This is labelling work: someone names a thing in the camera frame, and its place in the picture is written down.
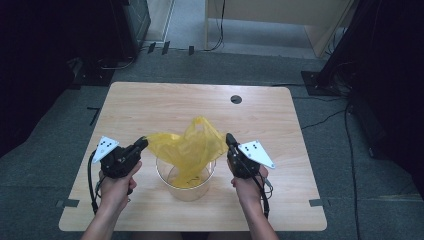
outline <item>forearm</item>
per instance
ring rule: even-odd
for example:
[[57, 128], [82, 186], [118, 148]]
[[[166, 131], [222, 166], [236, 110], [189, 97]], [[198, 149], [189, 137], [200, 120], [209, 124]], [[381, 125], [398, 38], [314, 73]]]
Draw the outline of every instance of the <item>forearm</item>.
[[100, 207], [81, 240], [111, 239], [119, 214]]
[[278, 240], [277, 234], [263, 214], [260, 201], [240, 203], [246, 217], [247, 224], [249, 225], [252, 240]]

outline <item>black equipment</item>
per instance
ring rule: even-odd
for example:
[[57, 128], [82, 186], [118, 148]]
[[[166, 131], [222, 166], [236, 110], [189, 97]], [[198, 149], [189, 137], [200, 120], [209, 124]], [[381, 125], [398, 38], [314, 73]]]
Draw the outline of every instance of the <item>black equipment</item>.
[[262, 182], [270, 186], [271, 192], [272, 186], [269, 181], [266, 178], [262, 177], [261, 173], [259, 172], [260, 164], [248, 159], [241, 151], [237, 150], [237, 146], [239, 145], [239, 143], [231, 133], [227, 133], [225, 142], [227, 143], [229, 148], [227, 153], [227, 159], [230, 165], [231, 172], [233, 173], [234, 177], [243, 179], [252, 178], [253, 181], [255, 181], [256, 185], [258, 185], [259, 187], [259, 191], [264, 202], [264, 215], [266, 218], [268, 218], [268, 198], [265, 194], [264, 184], [260, 184], [259, 181], [256, 179], [256, 176], [260, 176], [262, 178]]
[[[91, 206], [93, 207], [93, 212], [96, 214], [97, 209], [99, 208], [96, 202], [98, 192], [100, 190], [100, 184], [105, 177], [110, 178], [123, 178], [131, 172], [137, 162], [140, 160], [141, 151], [143, 151], [149, 145], [145, 137], [138, 139], [133, 145], [130, 145], [126, 148], [116, 147], [110, 153], [100, 160], [101, 170], [104, 177], [100, 179], [97, 183], [95, 193], [93, 192], [93, 186], [91, 183], [91, 161], [93, 160], [96, 150], [91, 154], [90, 159], [88, 160], [88, 186], [90, 189], [91, 196]], [[128, 195], [132, 193], [132, 189], [128, 189]]]

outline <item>gray carpet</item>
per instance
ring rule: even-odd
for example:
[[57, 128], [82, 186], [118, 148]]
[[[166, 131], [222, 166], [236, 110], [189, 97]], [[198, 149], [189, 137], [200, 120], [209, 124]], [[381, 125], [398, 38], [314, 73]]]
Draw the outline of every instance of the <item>gray carpet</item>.
[[[113, 81], [234, 84], [268, 86], [303, 84], [300, 71], [319, 71], [320, 60], [169, 50], [140, 53], [117, 70]], [[310, 98], [305, 87], [289, 86], [302, 127], [344, 110], [345, 99]], [[0, 159], [0, 239], [78, 239], [81, 233], [58, 228], [67, 199], [107, 87], [66, 90], [42, 118], [30, 138]], [[330, 100], [334, 97], [320, 97]], [[424, 204], [408, 173], [391, 161], [368, 156], [367, 144], [354, 115], [347, 115], [356, 169], [358, 214], [362, 239], [422, 239]], [[350, 150], [339, 113], [303, 135], [328, 227], [322, 232], [279, 232], [281, 239], [357, 239]], [[128, 239], [115, 233], [114, 239]]]

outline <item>white tracker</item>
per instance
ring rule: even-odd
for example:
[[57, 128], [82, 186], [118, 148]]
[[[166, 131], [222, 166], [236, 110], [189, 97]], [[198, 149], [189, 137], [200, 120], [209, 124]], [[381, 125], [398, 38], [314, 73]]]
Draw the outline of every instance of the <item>white tracker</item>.
[[97, 145], [97, 150], [93, 157], [93, 163], [96, 163], [102, 160], [106, 155], [112, 152], [112, 150], [115, 149], [118, 145], [119, 145], [118, 141], [102, 136], [102, 138], [99, 141], [99, 144]]
[[275, 165], [259, 140], [238, 145], [238, 149], [252, 161], [274, 169]]

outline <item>black controller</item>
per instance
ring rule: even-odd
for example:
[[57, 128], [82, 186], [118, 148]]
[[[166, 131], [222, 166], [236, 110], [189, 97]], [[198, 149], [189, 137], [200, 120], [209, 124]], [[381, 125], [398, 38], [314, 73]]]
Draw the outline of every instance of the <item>black controller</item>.
[[248, 159], [237, 148], [239, 143], [231, 133], [227, 133], [225, 142], [228, 145], [227, 159], [234, 177], [251, 178], [259, 173], [260, 164]]
[[134, 166], [140, 160], [141, 151], [149, 145], [145, 137], [138, 139], [133, 145], [126, 148], [116, 147], [112, 152], [107, 154], [102, 160], [101, 169], [106, 177], [122, 178], [128, 175]]

